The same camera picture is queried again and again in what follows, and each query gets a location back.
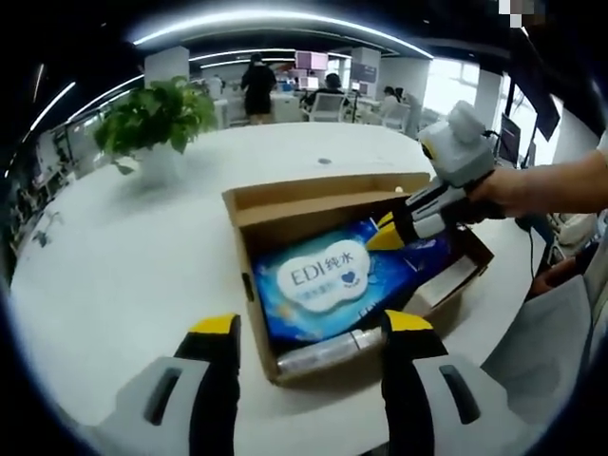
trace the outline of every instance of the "box flap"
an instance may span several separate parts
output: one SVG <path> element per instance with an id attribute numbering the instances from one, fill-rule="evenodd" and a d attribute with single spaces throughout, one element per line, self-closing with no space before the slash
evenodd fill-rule
<path id="1" fill-rule="evenodd" d="M 390 200 L 427 185 L 427 173 L 339 176 L 228 190 L 223 198 L 235 226 Z"/>

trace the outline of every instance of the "cardboard box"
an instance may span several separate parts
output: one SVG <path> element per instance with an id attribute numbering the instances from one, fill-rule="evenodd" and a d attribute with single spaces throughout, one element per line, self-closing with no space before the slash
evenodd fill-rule
<path id="1" fill-rule="evenodd" d="M 272 383 L 287 385 L 315 372 L 281 374 L 278 371 L 250 258 L 283 249 L 351 221 L 371 215 L 383 216 L 391 210 L 395 200 L 405 199 L 429 181 L 427 173 L 342 176 L 277 182 L 224 192 L 223 199 L 235 230 L 241 277 L 259 359 Z M 442 309 L 449 307 L 450 302 L 486 269 L 493 258 L 491 252 L 468 229 L 455 230 L 454 235 L 455 243 L 464 248 L 477 269 L 474 276 L 424 315 L 431 323 L 434 316 L 443 314 Z M 377 350 L 369 348 L 355 357 L 368 355 L 367 352 L 376 353 Z"/>

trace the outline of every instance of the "office chair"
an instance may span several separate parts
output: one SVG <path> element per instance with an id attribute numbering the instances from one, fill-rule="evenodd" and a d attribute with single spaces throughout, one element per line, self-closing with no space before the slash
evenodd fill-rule
<path id="1" fill-rule="evenodd" d="M 382 118 L 382 125 L 400 133 L 406 133 L 409 121 L 409 104 L 396 104 Z"/>
<path id="2" fill-rule="evenodd" d="M 592 318 L 581 275 L 525 302 L 484 363 L 507 392 L 509 407 L 545 429 L 567 403 L 588 361 Z"/>
<path id="3" fill-rule="evenodd" d="M 302 112 L 311 122 L 342 122 L 345 100 L 341 94 L 317 93 L 311 112 L 305 109 Z"/>

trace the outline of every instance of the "tissue package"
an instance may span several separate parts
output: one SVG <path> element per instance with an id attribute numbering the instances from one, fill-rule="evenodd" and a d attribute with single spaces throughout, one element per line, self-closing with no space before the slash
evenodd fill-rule
<path id="1" fill-rule="evenodd" d="M 445 267 L 446 239 L 419 241 L 396 252 L 368 252 L 365 244 L 376 232 L 374 221 L 366 219 L 255 261 L 273 339 L 318 342 L 349 331 Z"/>

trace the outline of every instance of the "white round table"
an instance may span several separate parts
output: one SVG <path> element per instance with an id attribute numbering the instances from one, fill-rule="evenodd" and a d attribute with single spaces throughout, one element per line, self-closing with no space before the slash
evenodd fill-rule
<path id="1" fill-rule="evenodd" d="M 321 164 L 318 159 L 330 159 Z M 271 385 L 258 361 L 233 234 L 220 193 L 256 183 L 343 174 L 432 173 L 417 142 L 378 126 L 285 123 L 201 136 L 170 190 L 139 190 L 112 166 L 70 185 L 48 210 L 63 224 L 30 241 L 11 285 L 24 354 L 47 392 L 83 424 L 100 423 L 117 391 L 188 328 L 242 316 L 237 454 L 358 454 L 388 440 L 379 383 L 348 393 Z M 451 352 L 481 365 L 530 286 L 528 234 L 512 220 L 475 233 L 495 254 L 464 294 Z M 534 235 L 534 269 L 544 243 Z"/>

